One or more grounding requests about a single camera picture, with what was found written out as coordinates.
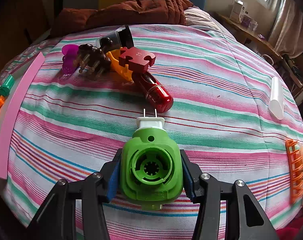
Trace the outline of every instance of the pillow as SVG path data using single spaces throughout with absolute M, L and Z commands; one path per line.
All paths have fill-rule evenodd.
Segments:
M 209 13 L 198 7 L 189 7 L 184 10 L 186 17 L 186 26 L 201 25 L 221 31 L 221 29 L 212 21 Z

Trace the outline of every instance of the bed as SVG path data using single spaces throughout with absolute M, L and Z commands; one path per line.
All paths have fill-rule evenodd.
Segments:
M 0 194 L 27 226 L 58 179 L 83 179 L 112 160 L 131 138 L 135 118 L 146 108 L 131 83 L 109 73 L 94 81 L 61 72 L 66 44 L 95 44 L 118 27 L 103 27 L 41 42 L 6 66 L 24 65 L 39 52 L 45 62 L 18 113 L 10 144 L 8 179 Z M 275 228 L 299 211 L 289 204 L 289 169 L 285 140 L 303 144 L 303 123 L 282 82 L 285 118 L 268 111 L 277 72 L 260 57 L 221 31 L 181 25 L 132 25 L 134 44 L 157 58 L 150 71 L 174 97 L 161 114 L 164 129 L 192 162 L 217 179 L 243 179 Z M 161 211 L 146 212 L 118 193 L 104 205 L 111 239 L 191 239 L 199 205 L 185 193 Z M 226 203 L 221 203 L 219 239 L 224 238 Z M 76 225 L 82 238 L 81 203 Z

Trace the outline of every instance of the yellow toy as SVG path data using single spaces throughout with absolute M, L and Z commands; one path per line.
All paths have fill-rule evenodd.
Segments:
M 128 64 L 125 64 L 125 67 L 119 65 L 119 61 L 117 58 L 121 54 L 120 49 L 114 49 L 106 53 L 106 57 L 111 60 L 111 67 L 115 70 L 119 75 L 121 75 L 127 81 L 132 82 L 131 74 L 133 73 L 131 70 L 128 69 Z

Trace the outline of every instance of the white electrical plug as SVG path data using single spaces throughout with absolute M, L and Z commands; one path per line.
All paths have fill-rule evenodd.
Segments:
M 145 116 L 145 109 L 144 109 L 144 116 L 138 117 L 136 119 L 138 130 L 144 129 L 144 128 L 158 128 L 163 129 L 165 119 L 162 117 L 157 117 L 157 111 L 155 109 L 155 117 L 146 117 Z

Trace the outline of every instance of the white box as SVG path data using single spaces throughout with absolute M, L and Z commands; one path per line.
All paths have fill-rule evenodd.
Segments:
M 245 14 L 245 5 L 241 0 L 235 0 L 230 14 L 230 20 L 241 23 Z

